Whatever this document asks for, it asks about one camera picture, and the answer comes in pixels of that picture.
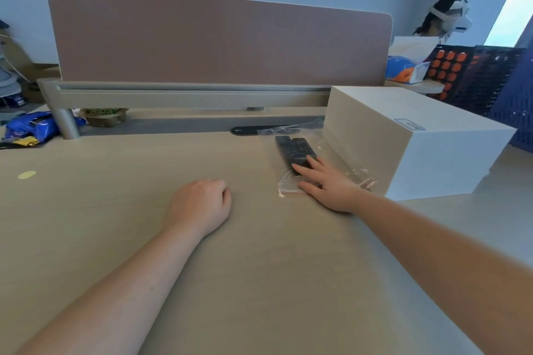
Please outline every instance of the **metal desk leg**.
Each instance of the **metal desk leg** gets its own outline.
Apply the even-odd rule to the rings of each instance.
[[[55,80],[57,79],[39,79],[37,83],[43,92],[46,104],[54,116],[57,127],[59,128],[63,139],[79,138],[81,134],[72,110],[70,108],[58,108],[58,105],[61,101],[61,96],[58,93],[59,86]]]

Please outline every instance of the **clear plastic bag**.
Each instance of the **clear plastic bag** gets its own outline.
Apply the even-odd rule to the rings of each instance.
[[[270,158],[272,167],[276,172],[278,182],[279,196],[284,197],[286,194],[304,194],[298,188],[300,181],[310,182],[318,185],[316,182],[296,173],[290,168],[290,165],[283,156],[282,148],[277,136],[285,136],[291,139],[304,138],[317,156],[323,157],[331,166],[344,172],[361,188],[368,189],[376,183],[376,180],[370,176],[368,170],[362,166],[353,166],[350,168],[340,156],[331,148],[331,146],[322,137],[323,120],[321,118],[305,124],[291,126],[277,126],[275,128],[257,131]]]

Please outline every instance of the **left arm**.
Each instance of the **left arm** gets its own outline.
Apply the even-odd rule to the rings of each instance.
[[[202,238],[228,217],[221,181],[174,195],[165,229],[30,339],[17,355],[137,354],[170,289]]]

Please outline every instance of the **bright window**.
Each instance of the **bright window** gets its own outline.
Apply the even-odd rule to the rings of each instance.
[[[485,45],[514,47],[533,16],[533,0],[506,0]]]

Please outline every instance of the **wooden desk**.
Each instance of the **wooden desk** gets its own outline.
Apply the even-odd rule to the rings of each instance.
[[[256,136],[85,136],[1,152],[2,354],[159,229],[172,192],[224,178],[230,219],[193,253],[142,354],[478,354],[359,220],[278,197]],[[35,170],[35,176],[17,176]],[[533,264],[533,156],[475,194],[407,203]]]

